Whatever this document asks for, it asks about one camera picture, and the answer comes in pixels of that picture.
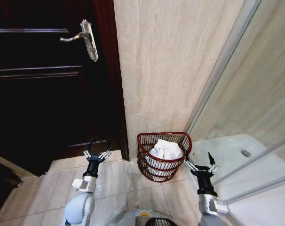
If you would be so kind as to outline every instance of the beige marble wall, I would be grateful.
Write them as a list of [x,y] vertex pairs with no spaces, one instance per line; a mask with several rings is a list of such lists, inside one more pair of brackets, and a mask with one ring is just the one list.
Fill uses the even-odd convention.
[[130,158],[140,132],[182,131],[244,0],[115,0]]
[[261,2],[191,133],[285,140],[285,0]]

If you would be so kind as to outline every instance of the silver lever handle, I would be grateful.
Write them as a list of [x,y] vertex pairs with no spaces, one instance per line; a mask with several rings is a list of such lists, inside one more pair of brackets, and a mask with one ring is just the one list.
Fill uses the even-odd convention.
[[84,38],[90,59],[96,62],[99,56],[95,46],[94,35],[92,34],[91,23],[89,23],[87,20],[83,20],[82,23],[80,23],[80,26],[82,32],[69,39],[60,38],[60,41],[74,41],[79,38]]

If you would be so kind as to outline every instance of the white towel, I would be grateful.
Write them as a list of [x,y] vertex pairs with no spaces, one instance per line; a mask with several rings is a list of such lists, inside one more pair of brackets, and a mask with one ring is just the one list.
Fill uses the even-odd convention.
[[[158,142],[151,149],[150,154],[165,160],[174,160],[182,157],[182,151],[177,143],[165,141],[162,139],[158,139]],[[146,157],[147,163],[154,167],[159,167],[158,161],[152,161],[149,156]],[[166,163],[160,165],[160,169],[168,170],[172,166],[172,163]],[[158,175],[158,176],[170,176],[172,172],[166,172],[161,170],[153,169],[152,167],[148,167],[150,173]],[[156,181],[162,181],[163,178],[157,178]]]
[[166,160],[179,159],[182,157],[182,151],[177,143],[158,139],[150,154]]

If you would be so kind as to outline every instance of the door panel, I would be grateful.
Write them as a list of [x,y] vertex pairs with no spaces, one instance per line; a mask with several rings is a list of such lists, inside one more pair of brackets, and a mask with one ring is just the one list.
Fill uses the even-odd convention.
[[[120,92],[112,90],[98,4],[0,0],[0,155],[36,175],[53,159],[82,155],[89,141],[101,141],[95,152],[105,139],[121,148]],[[96,63],[83,39],[59,40],[80,32],[83,19],[92,23]]]

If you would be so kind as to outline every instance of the beige tile floor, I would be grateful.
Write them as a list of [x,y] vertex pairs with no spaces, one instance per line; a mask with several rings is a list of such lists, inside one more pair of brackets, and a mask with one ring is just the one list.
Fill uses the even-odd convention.
[[[198,224],[201,218],[198,201],[185,180],[183,169],[170,181],[156,183],[141,174],[137,159],[127,162],[117,156],[114,161],[100,164],[91,226],[105,226],[117,213],[130,209],[152,209],[188,226]],[[71,183],[74,178],[81,178],[86,167],[76,168],[72,164],[72,169],[67,169],[64,161],[59,161],[52,165],[56,170],[51,168],[39,178],[25,178],[22,186],[13,190],[0,210],[0,226],[61,224],[64,207],[76,194]]]

